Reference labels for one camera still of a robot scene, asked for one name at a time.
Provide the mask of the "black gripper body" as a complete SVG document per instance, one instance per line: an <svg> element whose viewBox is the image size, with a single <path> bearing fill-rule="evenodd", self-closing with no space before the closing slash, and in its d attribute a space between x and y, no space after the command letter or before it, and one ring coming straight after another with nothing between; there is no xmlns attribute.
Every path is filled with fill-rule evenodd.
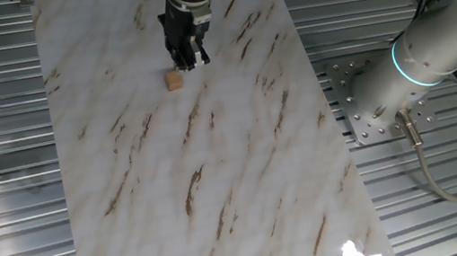
<svg viewBox="0 0 457 256"><path fill-rule="evenodd" d="M167 1L164 14L158 16L164 29L167 50L180 49L191 37L199 46L202 46L204 36L209 30L211 16L209 4L181 10Z"/></svg>

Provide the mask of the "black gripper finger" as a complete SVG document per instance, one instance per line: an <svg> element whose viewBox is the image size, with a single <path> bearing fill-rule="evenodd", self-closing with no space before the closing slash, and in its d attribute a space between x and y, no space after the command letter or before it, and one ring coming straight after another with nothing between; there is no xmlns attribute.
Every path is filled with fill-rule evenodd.
<svg viewBox="0 0 457 256"><path fill-rule="evenodd" d="M196 67L204 66L210 61L209 56L204 50L201 36L186 36L181 46L186 69L188 71L194 70Z"/></svg>
<svg viewBox="0 0 457 256"><path fill-rule="evenodd" d="M173 61L174 70L181 70L187 69L188 63L187 59L185 58L184 52L182 49L174 48L170 50L171 59Z"/></svg>

